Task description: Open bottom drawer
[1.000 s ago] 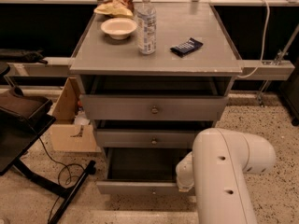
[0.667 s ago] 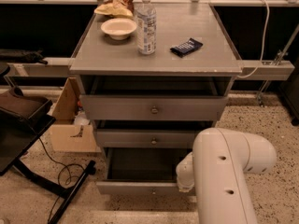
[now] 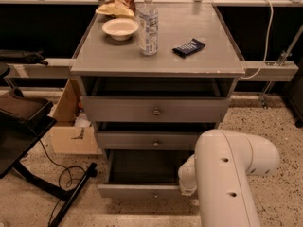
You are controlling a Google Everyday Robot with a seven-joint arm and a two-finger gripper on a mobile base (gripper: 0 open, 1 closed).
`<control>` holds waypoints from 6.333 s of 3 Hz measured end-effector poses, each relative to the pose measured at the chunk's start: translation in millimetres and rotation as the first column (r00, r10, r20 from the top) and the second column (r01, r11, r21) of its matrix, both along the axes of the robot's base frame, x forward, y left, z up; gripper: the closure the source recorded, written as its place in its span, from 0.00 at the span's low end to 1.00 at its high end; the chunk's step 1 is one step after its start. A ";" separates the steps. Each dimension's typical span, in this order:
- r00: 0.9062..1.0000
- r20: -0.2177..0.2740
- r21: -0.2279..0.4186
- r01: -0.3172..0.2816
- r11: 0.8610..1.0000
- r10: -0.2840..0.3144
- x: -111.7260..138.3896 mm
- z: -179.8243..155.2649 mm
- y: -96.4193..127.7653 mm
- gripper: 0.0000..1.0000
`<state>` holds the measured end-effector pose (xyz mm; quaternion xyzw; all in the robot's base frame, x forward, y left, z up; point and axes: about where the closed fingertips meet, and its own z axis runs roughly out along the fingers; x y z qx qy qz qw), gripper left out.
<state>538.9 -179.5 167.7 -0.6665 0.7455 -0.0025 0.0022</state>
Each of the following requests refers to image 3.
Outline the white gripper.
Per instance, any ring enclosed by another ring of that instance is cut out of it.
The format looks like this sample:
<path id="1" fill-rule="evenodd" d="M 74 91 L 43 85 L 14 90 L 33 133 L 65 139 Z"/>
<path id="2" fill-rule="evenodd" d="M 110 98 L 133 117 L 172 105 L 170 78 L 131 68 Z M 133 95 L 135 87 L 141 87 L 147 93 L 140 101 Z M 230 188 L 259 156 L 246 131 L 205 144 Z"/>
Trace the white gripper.
<path id="1" fill-rule="evenodd" d="M 191 196 L 197 189 L 195 160 L 191 155 L 178 169 L 179 188 L 184 196 Z"/>

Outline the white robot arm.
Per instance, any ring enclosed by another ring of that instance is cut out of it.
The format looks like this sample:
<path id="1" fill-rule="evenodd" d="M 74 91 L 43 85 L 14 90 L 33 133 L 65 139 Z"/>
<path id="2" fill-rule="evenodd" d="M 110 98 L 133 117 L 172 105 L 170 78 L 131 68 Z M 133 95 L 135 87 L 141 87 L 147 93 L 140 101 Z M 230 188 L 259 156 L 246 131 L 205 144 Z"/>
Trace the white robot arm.
<path id="1" fill-rule="evenodd" d="M 260 227 L 247 177 L 269 176 L 280 162 L 268 139 L 235 131 L 210 130 L 178 170 L 184 196 L 198 194 L 202 227 Z"/>

